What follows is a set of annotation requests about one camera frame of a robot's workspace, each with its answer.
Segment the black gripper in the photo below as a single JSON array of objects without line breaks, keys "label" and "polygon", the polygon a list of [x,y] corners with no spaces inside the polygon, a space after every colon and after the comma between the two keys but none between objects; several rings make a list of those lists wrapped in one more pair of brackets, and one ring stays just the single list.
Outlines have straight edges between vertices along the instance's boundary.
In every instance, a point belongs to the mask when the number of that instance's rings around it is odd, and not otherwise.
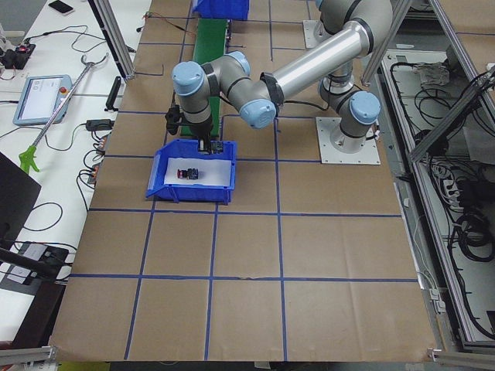
[{"label": "black gripper", "polygon": [[167,111],[165,118],[166,130],[169,134],[176,135],[179,127],[188,127],[198,141],[198,152],[212,152],[210,132],[213,128],[213,118],[209,106],[199,113],[191,114],[182,111],[180,106],[175,104]]}]

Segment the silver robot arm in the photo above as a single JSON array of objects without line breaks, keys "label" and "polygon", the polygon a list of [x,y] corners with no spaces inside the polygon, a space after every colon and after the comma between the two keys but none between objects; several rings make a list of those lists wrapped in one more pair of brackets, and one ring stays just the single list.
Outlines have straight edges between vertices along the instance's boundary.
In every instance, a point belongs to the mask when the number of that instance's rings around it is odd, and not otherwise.
[{"label": "silver robot arm", "polygon": [[328,38],[296,60],[272,73],[250,78],[247,57],[238,51],[204,64],[181,62],[172,69],[178,104],[166,114],[166,130],[176,134],[186,126],[198,141],[201,152],[211,153],[213,118],[210,98],[224,95],[252,128],[268,126],[288,99],[313,83],[322,83],[322,98],[336,109],[338,96],[353,96],[351,67],[356,58],[372,53],[391,28],[393,10],[389,1],[318,1],[320,21]]}]

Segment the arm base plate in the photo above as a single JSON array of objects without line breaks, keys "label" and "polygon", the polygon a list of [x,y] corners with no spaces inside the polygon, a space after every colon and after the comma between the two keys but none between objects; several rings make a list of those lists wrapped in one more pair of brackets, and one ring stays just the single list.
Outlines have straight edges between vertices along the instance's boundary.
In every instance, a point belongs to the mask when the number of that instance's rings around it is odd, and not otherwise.
[{"label": "arm base plate", "polygon": [[315,48],[332,36],[326,31],[321,20],[303,20],[302,27],[306,49]]},{"label": "arm base plate", "polygon": [[370,128],[362,138],[340,130],[340,117],[316,117],[320,161],[324,165],[380,165],[377,141]]}]

